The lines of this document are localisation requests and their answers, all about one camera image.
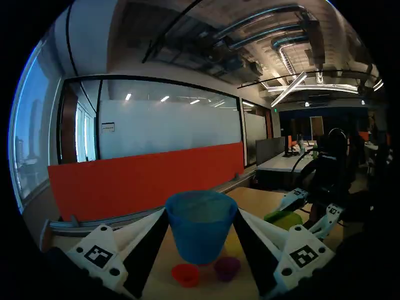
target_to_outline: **ceiling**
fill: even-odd
[[[193,0],[131,0],[126,3],[115,40],[129,49],[141,49],[143,55],[150,41],[159,34]],[[215,33],[244,18],[268,8],[298,5],[304,7],[307,18],[316,21],[317,34],[304,27],[301,11],[270,13],[261,20],[229,32],[220,39],[212,39]],[[299,30],[280,32],[248,43],[235,50],[233,44],[252,37],[266,29],[290,24],[301,24]],[[286,86],[293,80],[287,64],[274,49],[275,41],[306,35],[305,42],[293,43],[283,52],[295,73],[315,72],[308,75],[305,84],[317,83],[316,72],[323,70],[324,84],[364,85],[369,93],[379,80],[379,72],[357,33],[335,8],[325,0],[203,0],[172,27],[162,39],[155,55],[149,60],[159,60],[200,71],[234,85],[273,79],[266,86]],[[274,99],[280,92],[264,95]],[[328,92],[340,96],[337,92]],[[297,101],[309,91],[291,95]]]

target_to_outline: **orange partition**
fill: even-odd
[[[173,194],[208,190],[243,172],[242,142],[48,167],[65,221],[71,215],[88,221],[152,209]]]
[[[370,140],[370,136],[367,131],[359,131],[358,134],[364,139],[364,141],[368,142]]]

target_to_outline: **blue cup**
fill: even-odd
[[[225,194],[201,190],[177,193],[165,208],[180,256],[203,265],[220,254],[238,205]]]

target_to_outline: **frosted glass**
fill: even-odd
[[[126,89],[118,96],[115,84],[107,84],[108,92],[102,92],[107,97],[101,97],[100,124],[114,123],[114,132],[99,132],[102,159],[241,141],[235,98],[159,82],[143,82],[146,91],[137,89],[137,81],[130,86],[136,89]],[[126,101],[129,92],[132,96]]]
[[[246,144],[247,144],[247,164],[256,162],[256,140],[267,138],[266,118],[244,112],[244,121],[246,125]]]

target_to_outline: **wooden door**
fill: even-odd
[[[312,139],[315,140],[315,137],[321,137],[324,135],[324,122],[321,116],[313,116],[310,119]]]
[[[65,86],[62,105],[60,124],[61,163],[76,163],[75,116],[77,113],[78,96],[69,85]]]

